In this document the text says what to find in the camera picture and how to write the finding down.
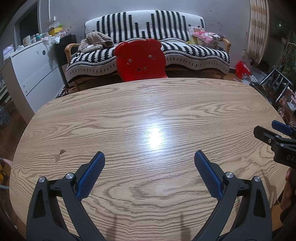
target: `pink pillow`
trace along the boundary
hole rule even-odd
[[[225,38],[224,35],[211,33],[211,32],[194,32],[193,36],[199,38],[200,40],[204,41],[205,43],[215,43]]]

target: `yellow box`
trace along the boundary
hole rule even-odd
[[[55,29],[49,31],[48,34],[49,35],[52,35],[52,36],[55,36],[56,33],[60,32],[62,29],[63,29],[63,27],[61,27],[61,28],[55,28]]]

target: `oval table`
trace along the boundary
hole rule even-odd
[[[40,176],[62,178],[102,151],[106,165],[82,203],[105,238],[190,241],[217,204],[194,165],[197,150],[238,178],[260,176],[270,205],[280,195],[287,167],[253,136],[257,125],[272,130],[273,120],[282,121],[256,90],[227,80],[142,80],[73,93],[44,105],[27,126],[13,160],[12,206],[26,223]]]

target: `person's hand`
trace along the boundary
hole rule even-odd
[[[287,171],[286,174],[286,184],[284,187],[284,192],[283,192],[283,197],[281,199],[281,209],[284,211],[287,208],[290,207],[291,203],[292,203],[292,197],[293,195],[295,195],[295,190],[293,190],[292,185],[291,185],[291,172],[292,168],[290,167]]]

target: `metal screw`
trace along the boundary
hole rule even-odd
[[[45,181],[45,177],[41,177],[41,178],[38,179],[38,182],[40,182],[40,183],[42,183],[44,181]]]
[[[233,178],[233,173],[232,173],[232,172],[226,172],[225,175],[226,175],[228,178]]]
[[[66,178],[67,179],[72,179],[74,177],[74,174],[73,173],[68,173],[68,174],[66,174]]]
[[[258,177],[258,176],[254,176],[254,179],[255,179],[256,182],[260,182],[261,181],[261,178]]]

